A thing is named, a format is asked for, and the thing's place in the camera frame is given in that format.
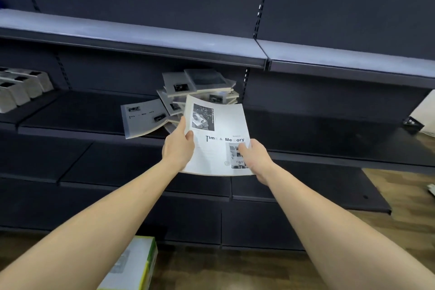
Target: white wall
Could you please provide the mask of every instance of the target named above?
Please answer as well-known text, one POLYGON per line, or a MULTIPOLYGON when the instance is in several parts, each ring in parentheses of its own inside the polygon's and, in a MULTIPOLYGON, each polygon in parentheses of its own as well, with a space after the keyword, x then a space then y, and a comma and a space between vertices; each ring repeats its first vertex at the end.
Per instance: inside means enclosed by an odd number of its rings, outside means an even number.
POLYGON ((412 112, 411 117, 425 125, 423 132, 435 135, 435 90, 412 112))

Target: hand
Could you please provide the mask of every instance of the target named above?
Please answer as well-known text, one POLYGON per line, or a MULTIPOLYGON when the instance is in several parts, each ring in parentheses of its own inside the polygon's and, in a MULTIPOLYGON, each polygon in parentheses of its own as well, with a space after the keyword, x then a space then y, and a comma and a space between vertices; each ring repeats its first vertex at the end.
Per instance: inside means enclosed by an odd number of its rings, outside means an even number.
POLYGON ((185 129, 186 118, 182 116, 177 128, 166 137, 162 149, 162 160, 175 165, 178 172, 184 169, 190 161, 195 148, 193 132, 189 131, 184 135, 185 129))
POLYGON ((239 152, 243 156, 246 166, 257 176, 259 182, 267 185, 266 175, 274 166, 264 145, 255 139, 251 139, 251 147, 246 148, 244 143, 239 144, 239 152))

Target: wooden floor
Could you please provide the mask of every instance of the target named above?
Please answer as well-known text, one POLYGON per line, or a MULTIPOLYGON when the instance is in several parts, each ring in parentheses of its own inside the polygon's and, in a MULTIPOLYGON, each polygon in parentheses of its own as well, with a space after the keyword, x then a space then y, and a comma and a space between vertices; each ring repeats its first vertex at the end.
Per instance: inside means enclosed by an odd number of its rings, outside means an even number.
MULTIPOLYGON (((417 138, 435 152, 435 138, 417 138)), ((435 273, 435 176, 365 169, 392 207, 392 216, 353 212, 435 273)), ((0 233, 0 270, 41 235, 0 233)), ((326 289, 305 253, 249 252, 159 246, 151 289, 326 289)))

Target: pile of magazines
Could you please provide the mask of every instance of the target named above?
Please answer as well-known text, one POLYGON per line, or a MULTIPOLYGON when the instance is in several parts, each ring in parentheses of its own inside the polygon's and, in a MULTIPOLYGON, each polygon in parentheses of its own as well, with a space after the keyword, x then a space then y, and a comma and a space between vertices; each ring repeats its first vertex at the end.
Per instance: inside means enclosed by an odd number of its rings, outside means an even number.
POLYGON ((163 89, 157 90, 160 99, 121 106, 126 139, 149 134, 162 126, 172 133, 184 114, 188 95, 221 105, 236 104, 239 97, 234 91, 236 82, 214 69, 165 72, 163 80, 163 89))

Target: forearm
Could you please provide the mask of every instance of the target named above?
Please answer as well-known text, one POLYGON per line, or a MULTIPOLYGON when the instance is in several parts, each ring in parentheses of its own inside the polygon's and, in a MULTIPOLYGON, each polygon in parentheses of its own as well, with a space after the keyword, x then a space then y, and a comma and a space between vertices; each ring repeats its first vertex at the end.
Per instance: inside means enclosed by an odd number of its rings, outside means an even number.
POLYGON ((72 217, 0 273, 0 289, 96 289, 177 172, 161 161, 72 217))
POLYGON ((332 289, 433 288, 435 276, 429 270, 350 212, 279 166, 271 166, 263 177, 332 289))

